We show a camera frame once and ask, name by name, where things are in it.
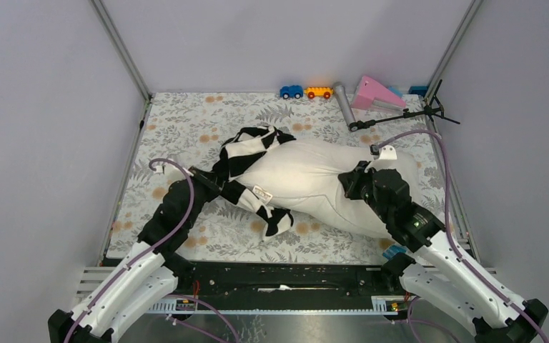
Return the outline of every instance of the white wall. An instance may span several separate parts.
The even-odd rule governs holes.
[[[106,0],[151,91],[427,84],[470,0]]]
[[[441,129],[481,257],[549,308],[549,3],[485,1],[440,98],[462,122]]]
[[[88,1],[0,1],[0,342],[48,342],[69,308],[141,111]]]

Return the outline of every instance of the metal frame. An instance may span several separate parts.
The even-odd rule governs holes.
[[[478,12],[479,8],[481,7],[484,1],[485,0],[473,0],[473,2],[470,3],[468,9],[466,10],[466,13],[464,14],[464,17],[462,18],[462,21],[460,22],[460,25],[455,30],[455,33],[453,34],[453,38],[451,38],[451,41],[447,46],[447,49],[445,50],[443,57],[439,61],[439,64],[437,65],[435,72],[432,74],[432,77],[428,82],[428,91],[426,92],[427,99],[430,99],[430,97],[432,96],[432,93],[435,91],[435,85],[441,79],[441,75],[445,70],[445,68],[447,67],[447,65],[449,64],[449,60],[451,60],[451,56],[453,56],[453,54],[455,53],[455,50],[458,48],[458,45],[462,41],[462,38],[464,38],[464,34],[468,30],[470,23],[473,22],[473,19],[475,18],[476,13]]]
[[[195,263],[223,263],[223,264],[263,264],[261,262],[202,262],[198,261]],[[321,266],[331,266],[331,264],[313,264],[313,267],[321,267]],[[281,264],[272,264],[273,267],[281,267]],[[359,266],[356,264],[336,264],[337,267],[364,267],[365,271],[371,272],[371,271],[378,271],[380,270],[380,266]],[[435,267],[428,267],[424,266],[431,274],[439,277],[444,282],[449,282],[449,279],[443,275],[441,272],[438,271]],[[81,281],[79,283],[79,287],[76,290],[76,297],[79,299],[85,298],[89,294],[91,294],[93,291],[98,288],[98,286],[114,271],[115,267],[85,267],[85,270],[83,271],[83,274],[81,275]],[[490,274],[497,275],[497,269],[496,268],[485,268]],[[386,300],[399,300],[403,299],[403,296],[395,296],[390,295],[388,297],[384,296],[378,296],[378,298],[386,299]]]
[[[146,119],[148,118],[148,115],[150,114],[151,109],[152,109],[152,104],[147,103],[147,106],[144,108],[144,111],[142,113],[142,119],[139,122],[139,129],[136,131],[134,135],[134,143],[133,143],[134,146],[132,150],[129,152],[129,156],[127,157],[127,162],[125,163],[125,175],[121,180],[121,184],[119,185],[119,191],[117,192],[117,201],[114,203],[113,209],[110,214],[110,225],[112,225],[112,223],[116,219],[119,213],[119,209],[121,208],[121,200],[123,200],[123,195],[125,193],[125,189],[127,188],[127,183],[129,182],[129,174],[132,172],[132,164],[134,163],[134,159],[136,158],[136,154],[138,153],[138,149],[140,148],[140,139],[142,138],[142,134],[146,129],[146,125],[144,125],[144,123],[146,122]],[[106,252],[109,244],[110,244],[110,227],[106,230],[106,234],[102,239],[102,248],[100,249],[98,262],[101,262],[106,256]]]
[[[466,31],[468,30],[468,27],[470,26],[470,24],[473,22],[473,19],[475,18],[475,15],[478,13],[479,8],[481,7],[481,5],[483,5],[483,2],[485,2],[485,0],[473,0],[470,3],[468,9],[466,10],[466,13],[464,14],[464,17],[462,18],[462,21],[460,22],[460,25],[455,30],[453,38],[451,39],[449,45],[447,46],[447,49],[445,50],[443,57],[439,61],[439,64],[437,65],[435,72],[432,74],[432,77],[430,78],[430,82],[428,83],[428,91],[426,93],[425,99],[430,99],[432,97],[432,94],[435,91],[435,85],[439,82],[439,80],[441,80],[441,76],[445,71],[445,68],[449,64],[449,61],[451,60],[453,54],[455,53],[455,50],[458,48],[458,45],[462,41],[462,38],[464,38],[464,35],[466,34]],[[426,125],[429,130],[435,131],[440,135],[436,122],[427,120]],[[437,144],[433,144],[433,146],[435,146],[435,156],[437,159],[437,164],[439,166],[439,169],[442,170],[443,168],[442,152],[440,150],[440,147]],[[464,232],[461,232],[461,233],[464,234],[463,235],[464,238],[468,239],[470,246],[472,247],[472,250],[473,250],[474,258],[479,263],[481,263],[481,258],[477,249],[477,245],[476,245],[476,242],[474,241],[473,231],[470,227],[470,223],[468,222],[468,218],[466,217],[466,211],[464,210],[462,199],[460,198],[460,192],[458,191],[458,186],[457,186],[458,183],[455,181],[453,172],[450,172],[450,176],[451,176],[450,196],[451,196],[451,206],[452,206],[453,215],[459,221],[457,224],[460,227],[460,229],[464,229],[466,231],[466,234],[464,234]]]
[[[108,34],[111,42],[113,43],[114,48],[117,50],[117,53],[121,58],[123,65],[125,65],[127,71],[129,72],[129,75],[131,76],[132,81],[134,82],[134,84],[136,85],[136,88],[138,88],[139,93],[142,95],[142,97],[146,102],[144,112],[142,113],[142,117],[140,119],[140,123],[141,123],[140,129],[134,135],[134,148],[130,152],[130,155],[127,159],[127,164],[126,164],[127,172],[119,187],[117,202],[115,203],[112,211],[112,215],[110,216],[110,219],[112,222],[116,217],[117,212],[119,211],[121,199],[123,197],[125,187],[129,180],[131,165],[133,164],[134,157],[139,148],[139,140],[141,139],[142,132],[143,132],[142,124],[144,123],[144,120],[148,118],[150,109],[152,107],[152,105],[150,104],[152,95],[150,93],[150,90],[148,89],[148,86],[144,82],[144,79],[142,78],[142,75],[140,74],[136,64],[134,63],[134,60],[131,57],[131,54],[129,53],[129,50],[125,46],[125,43],[123,42],[123,39],[121,38],[121,35],[117,30],[117,27],[114,25],[114,22],[112,21],[112,17],[110,16],[103,0],[89,0],[89,2],[91,3],[97,16],[99,17],[105,32]],[[478,9],[481,7],[483,2],[484,0],[472,0],[472,2],[470,3],[464,17],[462,18],[462,21],[460,22],[460,25],[458,26],[458,28],[454,33],[452,40],[447,46],[441,60],[439,61],[435,72],[432,74],[432,77],[430,78],[429,89],[426,94],[426,99],[429,99],[432,96],[432,93],[434,92],[434,85],[436,85],[436,83],[438,83],[439,80],[441,79],[442,73],[444,72],[445,68],[449,64],[451,57],[455,53],[455,50],[457,49],[459,43],[464,37],[466,31],[468,30],[468,27],[472,23],[476,13],[478,12]],[[427,122],[428,129],[431,129],[439,133],[436,123],[430,122],[428,120],[426,122]],[[442,168],[443,163],[442,163],[442,154],[440,151],[440,147],[437,146],[437,144],[433,144],[433,146],[435,146],[435,156],[437,159],[437,164],[439,165],[439,168]],[[453,173],[451,173],[451,178],[452,179],[451,179],[450,196],[451,196],[452,212],[459,221],[457,224],[459,226],[458,229],[460,231],[460,236],[461,236],[461,238],[458,237],[458,239],[460,239],[460,241],[467,241],[467,245],[470,245],[470,249],[472,250],[471,251],[472,255],[480,263],[481,261],[480,255],[478,253],[476,244],[473,239],[472,230],[470,228],[470,224],[468,223],[468,219],[465,214],[464,206],[462,204],[462,201],[458,192],[458,188],[456,186],[457,183],[455,181]],[[104,258],[105,251],[108,247],[109,235],[110,235],[110,228],[106,232],[106,235],[102,244],[102,249],[100,251],[101,256],[99,258],[101,260],[102,258]]]
[[[104,26],[104,30],[108,34],[115,50],[117,50],[119,57],[121,57],[123,65],[125,65],[129,75],[132,77],[138,91],[145,101],[150,101],[150,90],[148,90],[148,86],[144,83],[144,79],[142,78],[138,67],[134,63],[132,56],[129,54],[129,50],[127,50],[119,31],[117,31],[117,27],[114,25],[114,22],[107,11],[106,5],[104,5],[102,0],[89,0],[89,2],[94,7],[96,14],[100,18],[100,22]]]

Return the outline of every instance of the orange toy car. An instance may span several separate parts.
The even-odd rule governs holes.
[[[329,99],[333,94],[333,89],[329,87],[308,87],[304,90],[304,94],[308,96],[308,99],[314,99],[315,96]]]

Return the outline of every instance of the white fabric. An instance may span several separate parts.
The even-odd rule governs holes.
[[[376,161],[376,169],[396,169],[418,202],[420,188],[413,156],[397,151],[396,161]],[[349,200],[337,179],[359,161],[371,161],[368,148],[340,146],[317,139],[289,141],[256,161],[237,181],[272,195],[270,205],[304,212],[341,230],[390,238],[384,223],[363,200]]]

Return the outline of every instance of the metal cylinder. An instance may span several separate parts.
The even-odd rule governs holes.
[[[344,88],[342,82],[336,82],[333,84],[333,94],[337,99],[337,103],[340,105],[340,109],[342,110],[342,115],[346,121],[348,129],[350,131],[357,131],[358,127],[356,125],[355,115],[352,113],[352,109],[350,108],[350,103],[346,97],[346,89]]]

